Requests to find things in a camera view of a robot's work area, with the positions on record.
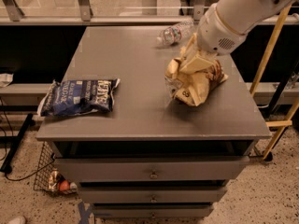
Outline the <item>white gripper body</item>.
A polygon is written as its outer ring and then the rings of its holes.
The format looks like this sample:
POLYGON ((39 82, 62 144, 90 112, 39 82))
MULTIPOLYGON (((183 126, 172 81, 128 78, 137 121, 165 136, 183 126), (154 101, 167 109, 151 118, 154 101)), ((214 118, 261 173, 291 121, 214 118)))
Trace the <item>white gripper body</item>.
POLYGON ((200 19, 197 27, 197 45, 200 50, 226 55, 232 53, 245 40, 246 35, 239 35, 228 28, 213 4, 200 19))

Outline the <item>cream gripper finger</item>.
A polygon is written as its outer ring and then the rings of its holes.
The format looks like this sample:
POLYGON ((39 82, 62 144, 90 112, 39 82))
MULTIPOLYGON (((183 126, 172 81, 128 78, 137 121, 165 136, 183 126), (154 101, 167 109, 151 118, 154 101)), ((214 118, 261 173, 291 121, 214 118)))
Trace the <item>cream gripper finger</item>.
POLYGON ((207 69, 213 64, 211 60, 204 57, 199 51, 190 53, 184 57, 179 72, 187 75, 207 69))
POLYGON ((188 60, 192 58, 198 51, 197 34, 193 33, 188 43, 180 49, 180 58, 188 60))

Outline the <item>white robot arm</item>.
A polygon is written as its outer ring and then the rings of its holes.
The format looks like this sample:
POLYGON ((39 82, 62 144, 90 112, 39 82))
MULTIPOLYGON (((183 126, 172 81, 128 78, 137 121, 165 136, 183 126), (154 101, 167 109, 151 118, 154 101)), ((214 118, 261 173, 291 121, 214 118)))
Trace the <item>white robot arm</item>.
POLYGON ((216 56, 238 48, 259 22, 295 1, 298 0, 219 0, 200 19, 179 71, 189 75, 208 68, 216 56))

